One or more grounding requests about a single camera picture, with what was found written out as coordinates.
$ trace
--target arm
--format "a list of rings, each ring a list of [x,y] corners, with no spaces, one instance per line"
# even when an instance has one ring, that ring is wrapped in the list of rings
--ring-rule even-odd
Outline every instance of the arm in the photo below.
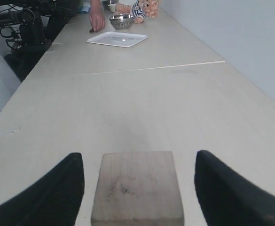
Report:
[[[105,17],[102,13],[101,0],[90,0],[89,19],[94,31],[99,31],[105,27]]]

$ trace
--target wooden block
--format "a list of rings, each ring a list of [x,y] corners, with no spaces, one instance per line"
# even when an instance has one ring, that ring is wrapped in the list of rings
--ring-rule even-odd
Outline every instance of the wooden block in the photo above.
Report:
[[[103,156],[92,226],[183,226],[172,152]]]

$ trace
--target striped shirt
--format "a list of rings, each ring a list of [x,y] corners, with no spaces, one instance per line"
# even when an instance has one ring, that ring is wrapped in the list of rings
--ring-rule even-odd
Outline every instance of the striped shirt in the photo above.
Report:
[[[136,17],[146,18],[145,13],[139,6],[139,0],[131,6],[131,14]]]

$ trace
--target brown teddy bear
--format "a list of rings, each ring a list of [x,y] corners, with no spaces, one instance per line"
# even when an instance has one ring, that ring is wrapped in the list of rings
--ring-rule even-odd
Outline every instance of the brown teddy bear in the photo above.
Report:
[[[162,0],[137,0],[131,6],[117,4],[115,14],[131,14],[134,17],[134,23],[140,24],[145,17],[156,18],[158,16],[159,4]]]

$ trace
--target table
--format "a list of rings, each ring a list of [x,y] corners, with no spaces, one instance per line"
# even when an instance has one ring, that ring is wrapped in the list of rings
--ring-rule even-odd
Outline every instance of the table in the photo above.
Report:
[[[275,195],[275,104],[226,63],[27,79],[0,114],[0,203],[81,152],[89,225],[104,153],[173,151],[186,223],[205,225],[200,149]]]
[[[106,13],[106,28],[100,33],[115,31],[109,16]],[[29,76],[43,77],[50,74],[51,77],[61,77],[224,62],[224,59],[162,10],[158,18],[147,18],[145,23],[134,24],[127,31],[149,36],[146,41],[132,48],[86,43],[87,39],[100,34],[90,34],[90,29],[88,15],[73,18]]]

